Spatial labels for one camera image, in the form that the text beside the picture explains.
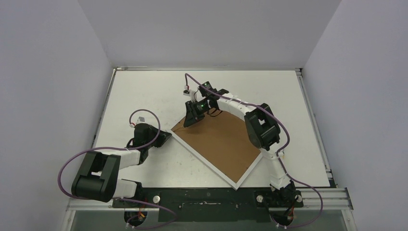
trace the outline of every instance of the white table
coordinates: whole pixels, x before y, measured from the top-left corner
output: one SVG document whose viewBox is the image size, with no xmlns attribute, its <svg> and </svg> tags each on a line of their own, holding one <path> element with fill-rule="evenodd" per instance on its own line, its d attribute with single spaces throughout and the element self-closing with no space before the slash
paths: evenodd
<svg viewBox="0 0 408 231">
<path fill-rule="evenodd" d="M 315 187 L 329 186 L 323 158 L 294 71 L 117 71 L 95 140 L 95 147 L 124 147 L 133 137 L 129 115 L 145 108 L 157 114 L 162 130 L 171 129 L 185 115 L 184 73 L 198 81 L 210 81 L 250 103 L 267 103 L 287 127 L 291 143 L 285 151 L 285 165 L 296 179 Z M 189 80 L 191 88 L 197 86 Z M 153 116 L 141 112 L 157 126 Z M 286 142 L 281 132 L 280 145 Z M 151 148 L 140 166 L 120 170 L 119 178 L 142 182 L 143 187 L 206 188 L 230 187 L 221 177 L 189 153 L 173 138 L 160 149 Z M 268 187 L 264 160 L 249 174 L 241 187 Z"/>
</svg>

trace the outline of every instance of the white wall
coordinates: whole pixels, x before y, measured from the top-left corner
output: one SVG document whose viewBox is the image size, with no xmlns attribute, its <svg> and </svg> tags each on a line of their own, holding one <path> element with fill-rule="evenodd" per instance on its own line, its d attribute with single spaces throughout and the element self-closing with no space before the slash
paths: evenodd
<svg viewBox="0 0 408 231">
<path fill-rule="evenodd" d="M 360 231 L 408 230 L 408 1 L 343 0 L 304 70 Z"/>
<path fill-rule="evenodd" d="M 57 173 L 90 147 L 111 73 L 76 0 L 0 3 L 0 230 L 61 228 Z"/>
<path fill-rule="evenodd" d="M 340 0 L 79 0 L 116 66 L 302 67 Z"/>
</svg>

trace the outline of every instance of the brown board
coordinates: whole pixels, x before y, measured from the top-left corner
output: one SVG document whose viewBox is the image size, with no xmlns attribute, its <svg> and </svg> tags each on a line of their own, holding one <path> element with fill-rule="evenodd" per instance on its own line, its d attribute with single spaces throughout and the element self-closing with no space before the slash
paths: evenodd
<svg viewBox="0 0 408 231">
<path fill-rule="evenodd" d="M 216 117 L 205 115 L 187 128 L 183 123 L 184 118 L 171 130 L 235 183 L 259 156 L 259 149 L 248 139 L 244 121 L 228 112 Z"/>
</svg>

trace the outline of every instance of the table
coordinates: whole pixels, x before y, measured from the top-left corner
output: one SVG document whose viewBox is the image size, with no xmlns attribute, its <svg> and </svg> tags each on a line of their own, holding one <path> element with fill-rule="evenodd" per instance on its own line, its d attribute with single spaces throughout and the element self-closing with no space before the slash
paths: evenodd
<svg viewBox="0 0 408 231">
<path fill-rule="evenodd" d="M 124 147 L 133 137 L 129 115 L 145 108 L 157 114 L 162 130 L 171 129 L 183 115 L 186 71 L 117 71 L 111 83 L 94 146 Z M 188 71 L 198 81 L 210 81 L 217 89 L 227 89 L 250 103 L 267 103 L 291 135 L 284 150 L 290 174 L 314 187 L 327 187 L 329 181 L 318 141 L 295 71 Z M 191 88 L 196 88 L 189 81 Z M 140 112 L 146 122 L 157 126 L 154 117 Z M 281 133 L 281 145 L 286 142 Z M 208 188 L 230 187 L 176 140 L 169 139 L 159 149 L 151 148 L 140 166 L 119 171 L 119 178 L 142 182 L 144 187 Z M 268 187 L 264 160 L 249 174 L 241 187 Z"/>
</svg>

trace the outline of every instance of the cardboard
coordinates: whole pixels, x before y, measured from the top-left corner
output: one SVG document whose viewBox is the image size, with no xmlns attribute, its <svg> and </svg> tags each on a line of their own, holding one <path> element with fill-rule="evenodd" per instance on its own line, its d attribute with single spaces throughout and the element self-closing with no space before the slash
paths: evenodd
<svg viewBox="0 0 408 231">
<path fill-rule="evenodd" d="M 235 183 L 242 183 L 241 178 L 260 159 L 260 150 L 248 139 L 245 122 L 228 112 L 216 117 L 205 115 L 188 128 L 183 123 L 184 118 L 171 129 L 174 134 Z"/>
</svg>

